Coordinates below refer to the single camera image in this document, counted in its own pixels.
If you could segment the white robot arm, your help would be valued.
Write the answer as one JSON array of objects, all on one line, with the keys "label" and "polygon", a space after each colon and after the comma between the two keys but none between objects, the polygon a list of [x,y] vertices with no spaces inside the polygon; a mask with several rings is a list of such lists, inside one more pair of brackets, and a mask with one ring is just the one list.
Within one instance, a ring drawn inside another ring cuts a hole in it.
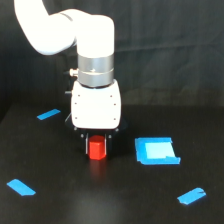
[{"label": "white robot arm", "polygon": [[42,55],[77,48],[78,67],[68,120],[80,131],[85,154],[105,158],[119,129],[121,95],[114,78],[115,26],[104,15],[67,9],[50,15],[42,0],[14,0],[16,18],[31,46]]}]

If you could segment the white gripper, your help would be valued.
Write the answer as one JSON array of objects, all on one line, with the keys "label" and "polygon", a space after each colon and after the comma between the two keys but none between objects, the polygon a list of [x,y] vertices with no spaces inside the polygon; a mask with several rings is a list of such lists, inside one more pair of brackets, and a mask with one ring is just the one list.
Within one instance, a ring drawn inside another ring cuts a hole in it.
[{"label": "white gripper", "polygon": [[[102,88],[87,88],[78,81],[71,91],[71,112],[65,124],[73,130],[86,132],[91,130],[111,131],[113,135],[127,128],[127,122],[121,117],[121,95],[116,80]],[[106,135],[106,155],[113,155],[113,136]],[[84,135],[85,155],[89,152],[89,135]]]}]

